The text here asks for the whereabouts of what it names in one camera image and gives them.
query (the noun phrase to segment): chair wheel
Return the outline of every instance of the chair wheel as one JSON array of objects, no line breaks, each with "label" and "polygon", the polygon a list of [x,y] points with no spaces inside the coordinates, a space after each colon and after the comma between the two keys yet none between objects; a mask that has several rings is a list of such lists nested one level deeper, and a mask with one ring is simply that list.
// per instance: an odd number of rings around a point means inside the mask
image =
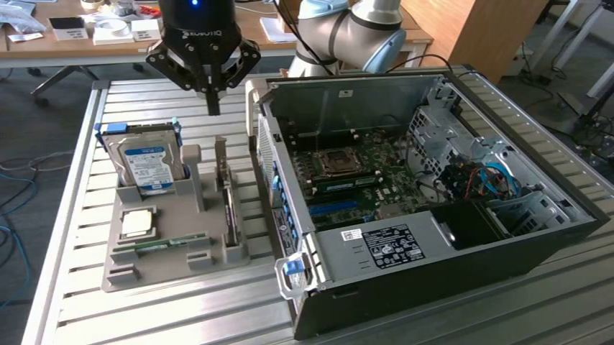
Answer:
[{"label": "chair wheel", "polygon": [[139,63],[134,63],[132,64],[132,69],[140,73],[143,73],[146,71],[146,69],[143,68],[143,65],[139,64]]},{"label": "chair wheel", "polygon": [[50,106],[50,100],[47,98],[35,97],[35,105],[38,105],[42,108],[46,108]]},{"label": "chair wheel", "polygon": [[28,68],[27,71],[32,77],[40,77],[43,75],[39,68]]}]

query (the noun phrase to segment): red cable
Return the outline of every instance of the red cable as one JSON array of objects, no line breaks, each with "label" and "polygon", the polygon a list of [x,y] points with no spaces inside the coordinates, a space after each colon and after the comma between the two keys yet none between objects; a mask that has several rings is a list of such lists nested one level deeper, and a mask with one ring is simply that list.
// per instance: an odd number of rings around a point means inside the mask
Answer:
[{"label": "red cable", "polygon": [[465,199],[469,198],[469,191],[472,189],[472,182],[473,182],[473,178],[476,177],[477,175],[477,172],[478,170],[482,169],[481,167],[477,167],[474,170],[472,170],[472,175],[469,176],[469,182],[468,182],[468,191],[465,193]]}]

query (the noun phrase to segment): blue pci slot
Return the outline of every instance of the blue pci slot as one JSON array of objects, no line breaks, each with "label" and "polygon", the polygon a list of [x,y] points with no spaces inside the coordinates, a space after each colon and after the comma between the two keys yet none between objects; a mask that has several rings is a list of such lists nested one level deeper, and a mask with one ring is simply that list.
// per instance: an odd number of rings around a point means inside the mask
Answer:
[{"label": "blue pci slot", "polygon": [[342,203],[333,203],[325,206],[313,206],[309,208],[309,214],[314,216],[325,213],[338,212],[349,208],[355,208],[357,206],[357,201],[345,201]]}]

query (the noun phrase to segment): wooden cabinet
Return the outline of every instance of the wooden cabinet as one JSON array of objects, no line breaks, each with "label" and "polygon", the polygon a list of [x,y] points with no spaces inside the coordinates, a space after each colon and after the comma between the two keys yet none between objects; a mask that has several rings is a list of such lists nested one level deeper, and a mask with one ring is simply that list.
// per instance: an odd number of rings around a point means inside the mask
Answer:
[{"label": "wooden cabinet", "polygon": [[[401,0],[433,36],[427,53],[453,65],[469,63],[497,83],[529,35],[548,0]],[[434,57],[423,66],[443,65]]]}]

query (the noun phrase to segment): cpu socket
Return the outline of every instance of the cpu socket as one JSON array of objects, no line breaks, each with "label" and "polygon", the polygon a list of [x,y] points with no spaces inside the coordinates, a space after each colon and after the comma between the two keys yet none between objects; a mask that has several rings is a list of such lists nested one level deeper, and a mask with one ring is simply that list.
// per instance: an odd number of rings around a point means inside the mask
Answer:
[{"label": "cpu socket", "polygon": [[322,166],[325,176],[343,176],[362,170],[357,153],[349,147],[323,150],[315,158]]}]

